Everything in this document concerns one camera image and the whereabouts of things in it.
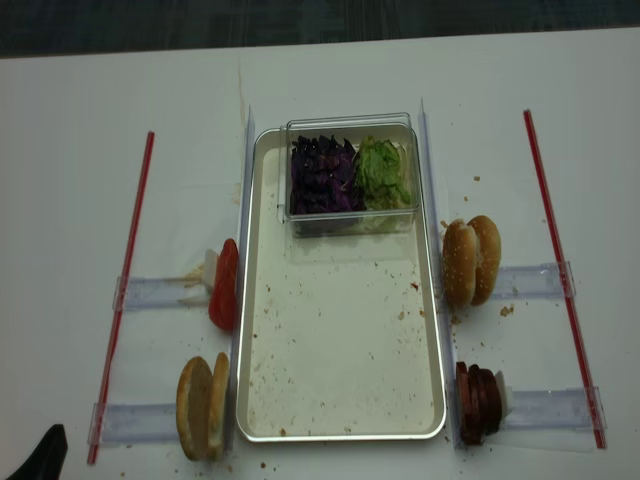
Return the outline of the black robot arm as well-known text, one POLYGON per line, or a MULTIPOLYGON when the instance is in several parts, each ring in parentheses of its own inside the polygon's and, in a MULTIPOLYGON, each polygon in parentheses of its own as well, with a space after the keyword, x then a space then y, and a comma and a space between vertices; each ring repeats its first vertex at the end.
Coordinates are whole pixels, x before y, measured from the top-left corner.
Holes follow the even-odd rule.
POLYGON ((64 425, 54 424, 30 456, 7 480, 59 480, 67 452, 64 425))

